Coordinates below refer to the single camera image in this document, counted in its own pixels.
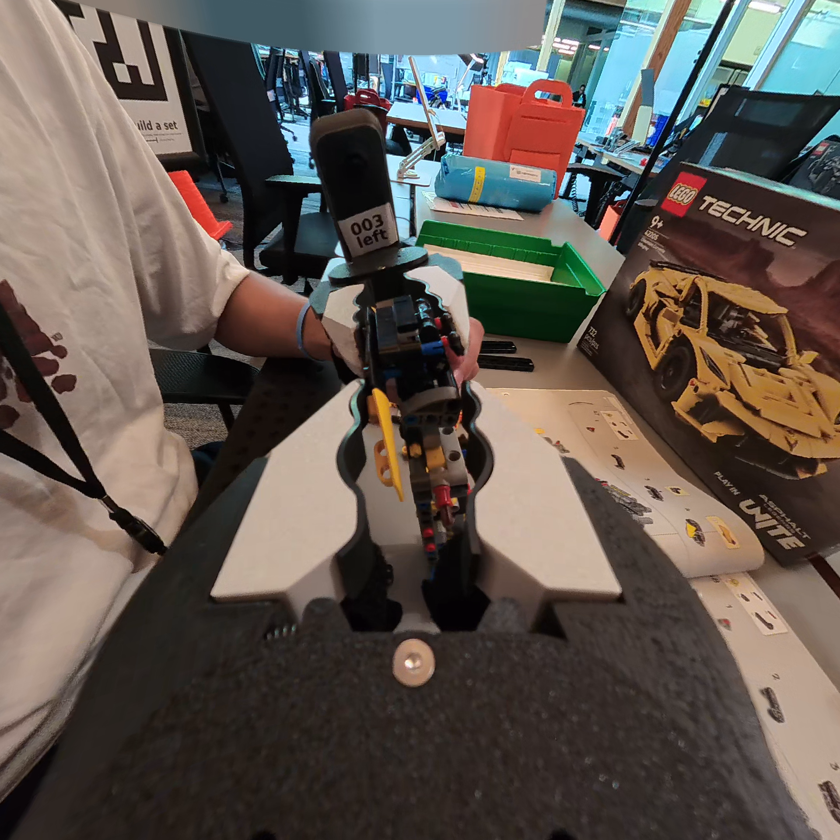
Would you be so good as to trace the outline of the black slanted pole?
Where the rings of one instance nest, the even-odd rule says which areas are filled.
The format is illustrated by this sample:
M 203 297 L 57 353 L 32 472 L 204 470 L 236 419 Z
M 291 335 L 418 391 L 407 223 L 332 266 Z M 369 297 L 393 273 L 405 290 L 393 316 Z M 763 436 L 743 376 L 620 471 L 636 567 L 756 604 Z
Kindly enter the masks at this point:
M 621 237 L 623 228 L 629 218 L 632 208 L 636 200 L 638 199 L 640 193 L 643 191 L 644 186 L 655 167 L 655 163 L 657 162 L 658 157 L 661 155 L 671 131 L 676 125 L 677 118 L 684 105 L 686 104 L 697 80 L 699 79 L 700 73 L 703 71 L 711 55 L 713 47 L 717 43 L 718 37 L 721 34 L 721 31 L 724 29 L 725 24 L 727 23 L 732 9 L 735 7 L 735 5 L 735 1 L 724 2 L 714 25 L 711 27 L 707 40 L 701 48 L 699 55 L 691 68 L 688 78 L 686 79 L 686 83 L 682 88 L 680 94 L 678 95 L 677 99 L 675 100 L 675 106 L 672 110 L 672 113 L 670 113 L 670 115 L 668 116 L 662 133 L 659 135 L 657 142 L 654 144 L 652 152 L 648 156 L 647 163 L 644 166 L 642 173 L 639 175 L 635 186 L 633 187 L 629 197 L 626 200 L 626 204 L 621 216 L 616 222 L 616 225 L 612 232 L 612 236 L 610 237 L 610 244 L 614 247 L 617 247 L 618 241 Z

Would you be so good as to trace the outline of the person's left hand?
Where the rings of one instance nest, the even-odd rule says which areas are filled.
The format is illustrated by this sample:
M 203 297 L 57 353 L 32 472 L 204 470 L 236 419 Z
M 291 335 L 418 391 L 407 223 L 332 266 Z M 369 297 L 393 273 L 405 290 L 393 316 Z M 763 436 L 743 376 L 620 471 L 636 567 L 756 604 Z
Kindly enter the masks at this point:
M 449 351 L 449 365 L 454 374 L 458 389 L 461 389 L 465 382 L 473 380 L 479 372 L 479 355 L 485 330 L 482 324 L 473 317 L 469 318 L 469 341 L 462 355 L 456 355 Z

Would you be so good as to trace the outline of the dark car picture box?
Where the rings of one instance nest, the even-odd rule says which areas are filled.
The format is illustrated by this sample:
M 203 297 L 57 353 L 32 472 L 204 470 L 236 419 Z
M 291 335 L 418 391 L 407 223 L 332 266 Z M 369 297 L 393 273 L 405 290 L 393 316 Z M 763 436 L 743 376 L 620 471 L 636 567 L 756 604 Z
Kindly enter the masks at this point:
M 831 135 L 812 148 L 788 183 L 839 200 L 839 137 Z

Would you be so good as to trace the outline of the lego car set box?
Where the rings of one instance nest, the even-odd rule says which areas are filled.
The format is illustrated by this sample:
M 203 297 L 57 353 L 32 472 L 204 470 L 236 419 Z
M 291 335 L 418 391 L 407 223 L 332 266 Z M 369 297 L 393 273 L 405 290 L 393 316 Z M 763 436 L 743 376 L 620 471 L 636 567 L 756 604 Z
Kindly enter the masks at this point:
M 839 547 L 838 201 L 664 180 L 579 348 L 784 565 Z

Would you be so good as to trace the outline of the blue wristband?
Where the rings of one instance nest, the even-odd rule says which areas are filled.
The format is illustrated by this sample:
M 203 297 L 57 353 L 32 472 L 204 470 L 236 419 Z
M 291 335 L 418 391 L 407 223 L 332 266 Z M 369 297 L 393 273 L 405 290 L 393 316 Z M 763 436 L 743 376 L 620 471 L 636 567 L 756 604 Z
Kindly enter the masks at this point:
M 298 355 L 304 359 L 310 361 L 322 361 L 322 353 L 320 353 L 319 347 L 319 335 L 321 334 L 319 330 L 320 327 L 315 329 L 314 339 L 315 344 L 312 344 L 310 338 L 312 337 L 310 333 L 311 330 L 308 332 L 308 326 L 310 326 L 313 322 L 315 322 L 315 316 L 312 311 L 312 304 L 310 300 L 306 300 L 306 302 L 301 307 L 296 320 L 295 326 L 295 341 L 297 345 L 297 352 Z

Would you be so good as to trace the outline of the lego car chassis model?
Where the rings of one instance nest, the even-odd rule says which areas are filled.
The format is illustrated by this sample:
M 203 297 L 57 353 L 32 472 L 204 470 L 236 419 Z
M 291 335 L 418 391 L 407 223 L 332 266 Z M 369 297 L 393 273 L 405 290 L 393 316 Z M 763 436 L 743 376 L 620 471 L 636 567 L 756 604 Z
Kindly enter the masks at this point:
M 404 501 L 414 506 L 427 579 L 436 581 L 466 522 L 468 435 L 450 347 L 444 344 L 435 354 L 403 351 L 405 303 L 408 298 L 399 297 L 362 319 L 364 380 L 368 396 L 381 389 L 391 404 Z

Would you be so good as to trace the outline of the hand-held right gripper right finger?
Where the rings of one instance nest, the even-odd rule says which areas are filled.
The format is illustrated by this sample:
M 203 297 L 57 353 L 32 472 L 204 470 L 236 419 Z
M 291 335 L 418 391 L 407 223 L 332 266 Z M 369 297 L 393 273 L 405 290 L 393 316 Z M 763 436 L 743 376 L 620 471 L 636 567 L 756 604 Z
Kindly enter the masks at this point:
M 490 602 L 514 601 L 527 623 L 547 604 L 616 602 L 622 587 L 560 451 L 500 396 L 476 392 L 476 431 L 491 460 L 470 496 L 478 588 Z

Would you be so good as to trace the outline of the person's left forearm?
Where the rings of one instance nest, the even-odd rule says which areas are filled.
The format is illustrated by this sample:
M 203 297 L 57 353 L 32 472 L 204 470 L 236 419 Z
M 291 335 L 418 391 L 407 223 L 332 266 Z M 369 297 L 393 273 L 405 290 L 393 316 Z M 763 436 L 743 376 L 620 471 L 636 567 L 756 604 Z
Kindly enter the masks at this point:
M 298 321 L 307 303 L 289 288 L 249 272 L 227 300 L 213 338 L 256 358 L 301 358 Z

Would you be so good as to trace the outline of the blue wrapped bundle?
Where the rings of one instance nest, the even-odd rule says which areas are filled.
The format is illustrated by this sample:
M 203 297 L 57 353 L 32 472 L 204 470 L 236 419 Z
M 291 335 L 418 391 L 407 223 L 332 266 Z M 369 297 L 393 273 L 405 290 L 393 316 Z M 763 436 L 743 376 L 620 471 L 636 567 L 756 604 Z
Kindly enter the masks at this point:
M 447 154 L 434 190 L 436 196 L 457 203 L 540 213 L 556 197 L 558 176 L 525 164 Z

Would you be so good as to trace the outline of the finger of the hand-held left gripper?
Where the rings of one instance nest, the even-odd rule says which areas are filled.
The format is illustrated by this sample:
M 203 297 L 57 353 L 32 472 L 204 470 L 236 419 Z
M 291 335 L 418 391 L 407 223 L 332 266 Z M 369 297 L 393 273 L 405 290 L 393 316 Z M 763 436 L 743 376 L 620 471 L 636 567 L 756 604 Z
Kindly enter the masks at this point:
M 342 287 L 327 297 L 322 326 L 327 333 L 335 355 L 356 377 L 364 377 L 364 350 L 360 350 L 359 311 L 357 297 L 362 287 Z
M 421 266 L 404 275 L 403 351 L 435 354 L 444 344 L 457 357 L 469 349 L 466 289 L 440 266 Z

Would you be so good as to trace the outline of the orange traffic cone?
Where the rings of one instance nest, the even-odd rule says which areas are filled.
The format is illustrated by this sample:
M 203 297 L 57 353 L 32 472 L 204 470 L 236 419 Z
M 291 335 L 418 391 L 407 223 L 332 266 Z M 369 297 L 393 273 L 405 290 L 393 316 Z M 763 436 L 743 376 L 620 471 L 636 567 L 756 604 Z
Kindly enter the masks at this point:
M 211 238 L 219 241 L 233 229 L 231 222 L 216 219 L 188 171 L 172 171 L 168 172 L 168 175 L 192 217 Z

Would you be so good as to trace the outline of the lego instruction booklet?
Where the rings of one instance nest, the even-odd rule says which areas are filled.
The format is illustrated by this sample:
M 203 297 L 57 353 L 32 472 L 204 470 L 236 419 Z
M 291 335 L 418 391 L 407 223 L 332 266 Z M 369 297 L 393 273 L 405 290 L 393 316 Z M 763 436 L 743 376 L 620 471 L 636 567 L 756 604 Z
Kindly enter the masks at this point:
M 838 689 L 760 585 L 764 551 L 748 525 L 679 476 L 613 394 L 489 393 L 577 460 L 689 580 L 738 664 L 806 822 L 817 838 L 839 838 Z

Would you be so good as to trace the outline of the black office chair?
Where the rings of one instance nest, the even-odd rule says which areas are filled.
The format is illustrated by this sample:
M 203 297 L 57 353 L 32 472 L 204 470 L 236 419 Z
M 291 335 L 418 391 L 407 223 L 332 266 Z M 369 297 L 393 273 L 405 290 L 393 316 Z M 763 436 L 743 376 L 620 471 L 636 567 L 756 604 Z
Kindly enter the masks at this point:
M 318 281 L 338 236 L 315 175 L 295 175 L 252 46 L 182 31 L 185 51 L 233 162 L 248 268 L 292 286 Z

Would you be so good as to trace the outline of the black mesh seat chair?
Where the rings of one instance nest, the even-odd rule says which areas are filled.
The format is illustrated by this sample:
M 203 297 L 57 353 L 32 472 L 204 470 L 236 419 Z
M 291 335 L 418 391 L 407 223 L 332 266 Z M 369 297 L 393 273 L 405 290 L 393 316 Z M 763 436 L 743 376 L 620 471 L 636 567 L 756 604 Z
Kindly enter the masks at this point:
M 150 349 L 154 377 L 164 404 L 213 405 L 227 431 L 235 423 L 233 406 L 242 406 L 259 370 L 251 364 L 199 351 Z

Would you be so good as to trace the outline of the small black yellow lego assembly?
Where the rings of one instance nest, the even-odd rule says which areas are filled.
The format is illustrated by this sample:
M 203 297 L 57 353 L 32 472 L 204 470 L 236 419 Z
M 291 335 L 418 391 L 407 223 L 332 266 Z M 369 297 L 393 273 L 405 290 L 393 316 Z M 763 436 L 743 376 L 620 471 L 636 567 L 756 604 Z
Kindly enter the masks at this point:
M 381 389 L 373 388 L 371 395 L 367 397 L 367 407 L 369 424 L 377 426 L 380 431 L 380 437 L 373 448 L 376 475 L 384 487 L 394 489 L 397 498 L 402 502 L 405 496 L 391 404 Z

